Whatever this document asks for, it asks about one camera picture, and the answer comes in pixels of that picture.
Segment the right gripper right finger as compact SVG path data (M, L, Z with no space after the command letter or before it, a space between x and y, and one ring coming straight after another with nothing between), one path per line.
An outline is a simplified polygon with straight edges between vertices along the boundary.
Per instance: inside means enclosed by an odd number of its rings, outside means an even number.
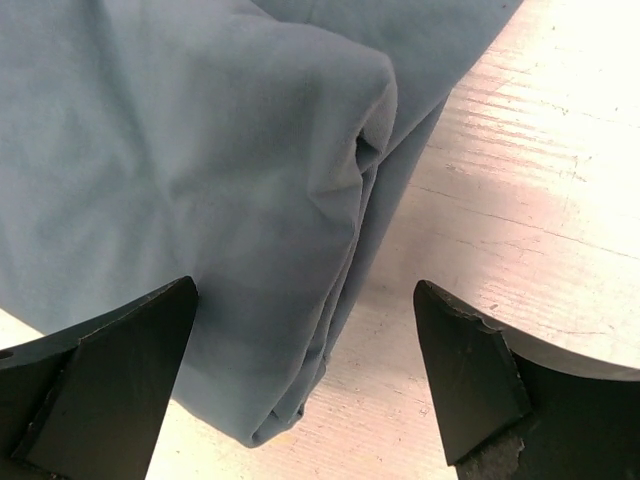
M420 349L448 465L461 479L635 479L639 372L553 345L429 281Z

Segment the blue t shirt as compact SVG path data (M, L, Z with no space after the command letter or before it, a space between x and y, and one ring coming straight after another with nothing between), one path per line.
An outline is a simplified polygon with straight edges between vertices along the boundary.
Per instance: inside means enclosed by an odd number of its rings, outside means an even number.
M451 90L515 1L5 1L1 306L191 277L175 394L254 448L323 377Z

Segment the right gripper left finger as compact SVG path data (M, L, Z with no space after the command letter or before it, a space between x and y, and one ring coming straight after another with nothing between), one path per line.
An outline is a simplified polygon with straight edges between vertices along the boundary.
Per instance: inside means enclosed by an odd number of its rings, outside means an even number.
M145 478L197 305L183 277L2 350L2 478Z

